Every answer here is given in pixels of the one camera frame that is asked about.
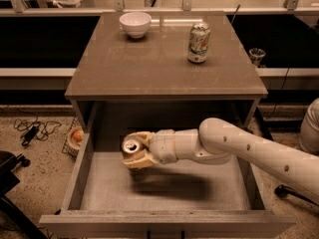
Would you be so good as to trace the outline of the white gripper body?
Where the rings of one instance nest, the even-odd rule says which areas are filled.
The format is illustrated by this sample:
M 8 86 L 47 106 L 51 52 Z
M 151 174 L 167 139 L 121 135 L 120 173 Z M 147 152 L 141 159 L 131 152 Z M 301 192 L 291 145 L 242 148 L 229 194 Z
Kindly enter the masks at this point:
M 177 162 L 174 151 L 174 131 L 163 129 L 156 132 L 150 141 L 150 152 L 161 164 Z

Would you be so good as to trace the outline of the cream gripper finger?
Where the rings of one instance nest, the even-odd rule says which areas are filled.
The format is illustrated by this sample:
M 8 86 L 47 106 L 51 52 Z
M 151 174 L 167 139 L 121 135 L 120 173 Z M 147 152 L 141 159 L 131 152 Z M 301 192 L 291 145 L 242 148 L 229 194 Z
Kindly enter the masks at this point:
M 123 164 L 128 169 L 143 169 L 157 163 L 154 157 L 145 149 L 137 150 L 133 153 L 124 152 L 123 157 Z
M 123 142 L 124 148 L 141 148 L 143 146 L 149 146 L 153 137 L 153 133 L 150 131 L 138 131 L 127 135 Z

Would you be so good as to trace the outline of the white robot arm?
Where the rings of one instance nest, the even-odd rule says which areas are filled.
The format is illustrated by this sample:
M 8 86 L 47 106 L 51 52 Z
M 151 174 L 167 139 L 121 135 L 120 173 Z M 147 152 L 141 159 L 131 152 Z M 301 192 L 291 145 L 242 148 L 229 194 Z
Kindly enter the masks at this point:
M 123 164 L 140 170 L 188 159 L 224 164 L 234 154 L 319 204 L 319 157 L 247 132 L 218 118 L 187 130 L 138 131 L 122 143 Z

